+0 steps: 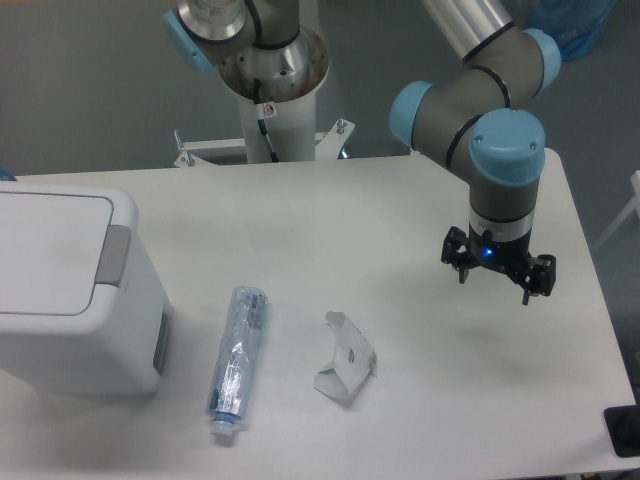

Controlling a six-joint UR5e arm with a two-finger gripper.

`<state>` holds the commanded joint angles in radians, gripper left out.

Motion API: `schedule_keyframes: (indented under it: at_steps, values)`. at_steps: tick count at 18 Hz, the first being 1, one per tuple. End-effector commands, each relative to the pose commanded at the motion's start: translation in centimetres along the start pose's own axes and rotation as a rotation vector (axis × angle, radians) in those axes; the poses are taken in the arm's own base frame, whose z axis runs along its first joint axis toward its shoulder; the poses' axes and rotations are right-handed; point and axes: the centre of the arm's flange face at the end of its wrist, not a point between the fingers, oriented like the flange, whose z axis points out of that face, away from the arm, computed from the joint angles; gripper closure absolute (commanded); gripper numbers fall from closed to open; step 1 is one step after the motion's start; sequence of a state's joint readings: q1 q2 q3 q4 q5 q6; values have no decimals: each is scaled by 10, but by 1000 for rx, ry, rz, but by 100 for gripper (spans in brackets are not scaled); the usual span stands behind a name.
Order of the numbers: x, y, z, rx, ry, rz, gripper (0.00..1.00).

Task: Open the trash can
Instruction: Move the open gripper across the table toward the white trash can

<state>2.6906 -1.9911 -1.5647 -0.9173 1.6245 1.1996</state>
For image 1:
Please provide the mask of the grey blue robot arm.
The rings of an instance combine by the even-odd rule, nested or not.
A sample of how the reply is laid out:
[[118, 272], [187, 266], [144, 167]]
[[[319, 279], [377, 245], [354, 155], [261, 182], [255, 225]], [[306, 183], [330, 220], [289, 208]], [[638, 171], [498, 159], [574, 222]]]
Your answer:
[[[469, 227], [451, 228], [441, 259], [461, 278], [483, 267], [525, 297], [547, 296], [552, 255], [529, 250], [545, 132], [522, 109], [558, 75], [555, 41], [521, 30], [497, 1], [429, 1], [427, 12], [465, 64], [453, 81], [405, 86], [390, 109], [393, 135], [464, 181]], [[252, 163], [317, 158], [316, 99], [329, 69], [322, 39], [296, 1], [181, 1], [163, 23], [196, 71], [217, 70], [236, 97]]]

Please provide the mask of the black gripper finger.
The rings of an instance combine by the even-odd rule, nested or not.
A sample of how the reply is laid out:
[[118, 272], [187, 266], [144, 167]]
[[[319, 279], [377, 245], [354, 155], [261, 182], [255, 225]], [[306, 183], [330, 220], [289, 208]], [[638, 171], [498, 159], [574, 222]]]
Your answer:
[[556, 257], [541, 254], [530, 257], [526, 268], [518, 276], [518, 284], [523, 290], [522, 304], [527, 306], [531, 297], [551, 295], [556, 283]]
[[450, 265], [458, 273], [458, 281], [464, 284], [474, 268], [474, 255], [470, 250], [471, 239], [458, 227], [447, 232], [441, 251], [441, 262]]

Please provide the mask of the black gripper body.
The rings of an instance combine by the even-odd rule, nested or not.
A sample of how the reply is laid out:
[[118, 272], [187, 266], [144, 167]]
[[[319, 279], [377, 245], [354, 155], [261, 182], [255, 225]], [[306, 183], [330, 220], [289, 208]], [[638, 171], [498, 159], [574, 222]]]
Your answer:
[[511, 280], [524, 280], [529, 273], [531, 230], [509, 241], [493, 239], [493, 233], [480, 231], [469, 224], [469, 238], [465, 244], [464, 278], [469, 271], [482, 267], [506, 275]]

